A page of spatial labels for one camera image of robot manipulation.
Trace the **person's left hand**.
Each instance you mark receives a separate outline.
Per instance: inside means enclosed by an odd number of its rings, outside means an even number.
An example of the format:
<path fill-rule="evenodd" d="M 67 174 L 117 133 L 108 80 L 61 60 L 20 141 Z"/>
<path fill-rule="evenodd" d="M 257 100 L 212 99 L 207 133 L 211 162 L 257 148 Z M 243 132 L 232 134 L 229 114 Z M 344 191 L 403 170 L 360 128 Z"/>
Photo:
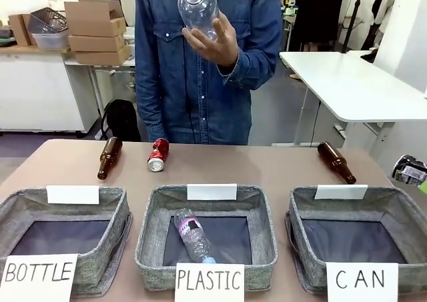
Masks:
<path fill-rule="evenodd" d="M 215 41 L 199 29 L 184 27 L 182 33 L 191 48 L 204 59 L 233 69 L 239 57 L 236 30 L 222 12 L 218 18 L 213 19 L 212 26 L 217 35 Z"/>

